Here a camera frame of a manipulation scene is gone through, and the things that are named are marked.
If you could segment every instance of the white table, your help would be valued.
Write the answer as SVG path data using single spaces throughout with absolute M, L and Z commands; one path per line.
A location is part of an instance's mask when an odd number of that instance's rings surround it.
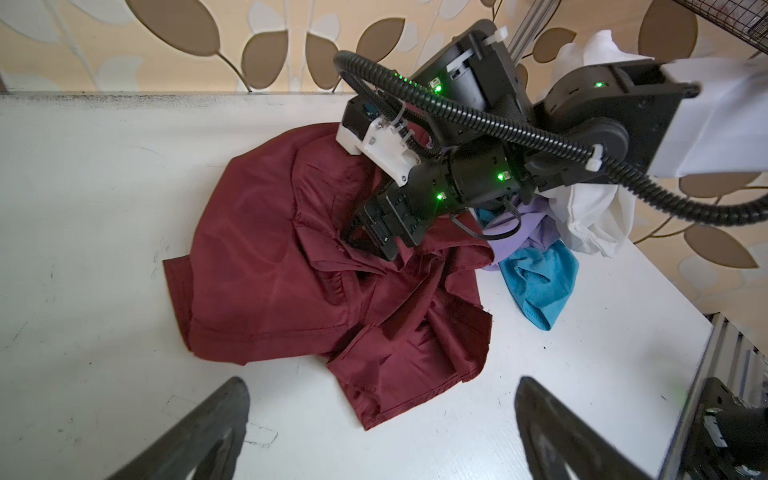
M 103 478 L 235 375 L 252 399 L 237 478 L 529 478 L 522 375 L 656 475 L 710 325 L 631 245 L 578 255 L 551 332 L 478 272 L 483 373 L 370 432 L 316 357 L 241 367 L 185 349 L 161 261 L 188 253 L 230 158 L 338 121 L 346 100 L 0 97 L 4 478 Z

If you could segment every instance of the purple cloth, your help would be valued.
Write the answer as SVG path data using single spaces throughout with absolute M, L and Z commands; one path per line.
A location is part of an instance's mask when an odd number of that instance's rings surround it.
M 533 247 L 543 252 L 560 239 L 560 233 L 551 216 L 549 201 L 546 198 L 537 196 L 529 205 L 525 205 L 517 197 L 512 200 L 512 204 L 521 214 L 522 227 L 511 237 L 488 242 L 493 249 L 494 260 L 483 270 L 499 270 L 498 263 L 506 260 L 518 249 Z M 512 214 L 504 212 L 493 219 L 482 232 L 485 235 L 498 235 L 508 232 L 517 223 L 517 219 Z

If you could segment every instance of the floral wallpaper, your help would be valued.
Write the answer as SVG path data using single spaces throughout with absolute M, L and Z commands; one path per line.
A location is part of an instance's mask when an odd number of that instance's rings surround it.
M 510 38 L 533 0 L 1 0 L 0 90 L 350 93 L 331 59 L 357 51 L 403 74 L 480 18 Z M 561 0 L 518 74 L 537 100 L 568 42 L 610 29 L 618 47 L 663 60 L 755 51 L 672 0 Z M 766 174 L 660 180 L 738 203 Z M 637 205 L 631 239 L 702 312 L 722 311 L 768 351 L 768 225 L 689 225 Z

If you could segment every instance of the maroon shirt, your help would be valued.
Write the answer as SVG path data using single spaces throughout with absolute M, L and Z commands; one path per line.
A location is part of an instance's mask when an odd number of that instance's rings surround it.
M 190 255 L 164 265 L 195 355 L 240 364 L 329 355 L 370 429 L 480 373 L 491 315 L 473 270 L 493 252 L 444 218 L 417 248 L 400 243 L 395 262 L 344 243 L 340 232 L 383 173 L 348 155 L 337 128 L 297 128 L 234 158 Z

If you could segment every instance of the teal garment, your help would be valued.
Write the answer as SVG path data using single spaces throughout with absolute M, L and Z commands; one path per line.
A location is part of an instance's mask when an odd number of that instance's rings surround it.
M 509 293 L 526 317 L 550 330 L 573 292 L 578 260 L 560 240 L 542 252 L 521 248 L 500 262 Z

